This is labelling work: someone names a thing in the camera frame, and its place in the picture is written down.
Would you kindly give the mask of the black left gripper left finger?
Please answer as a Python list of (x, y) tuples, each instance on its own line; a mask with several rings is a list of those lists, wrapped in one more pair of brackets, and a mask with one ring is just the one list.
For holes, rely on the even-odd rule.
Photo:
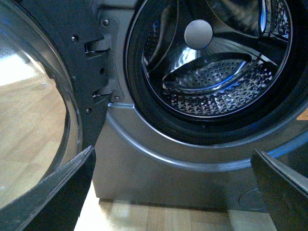
[(2, 231), (72, 231), (80, 216), (96, 163), (93, 146), (0, 210)]

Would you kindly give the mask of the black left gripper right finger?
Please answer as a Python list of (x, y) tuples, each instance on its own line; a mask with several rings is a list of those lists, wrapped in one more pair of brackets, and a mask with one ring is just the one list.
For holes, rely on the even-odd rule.
[(251, 165), (276, 229), (306, 231), (308, 179), (259, 149), (255, 149)]

